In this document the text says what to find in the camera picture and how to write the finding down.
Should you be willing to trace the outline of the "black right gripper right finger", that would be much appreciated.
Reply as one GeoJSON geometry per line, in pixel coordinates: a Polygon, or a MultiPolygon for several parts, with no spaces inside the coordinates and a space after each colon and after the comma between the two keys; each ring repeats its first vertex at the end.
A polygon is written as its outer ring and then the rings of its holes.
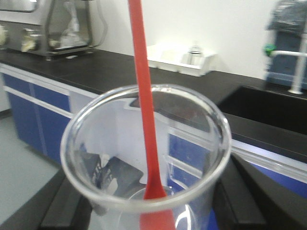
{"type": "Polygon", "coordinates": [[[215,187],[220,230],[305,230],[307,200],[232,155],[215,187]]]}

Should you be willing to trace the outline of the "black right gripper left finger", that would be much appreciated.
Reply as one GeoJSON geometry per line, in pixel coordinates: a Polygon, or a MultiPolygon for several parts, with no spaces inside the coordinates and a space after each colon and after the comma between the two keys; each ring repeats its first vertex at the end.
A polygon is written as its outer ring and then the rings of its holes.
{"type": "Polygon", "coordinates": [[[2,230],[87,230],[92,207],[59,169],[27,202],[0,224],[2,230]]]}

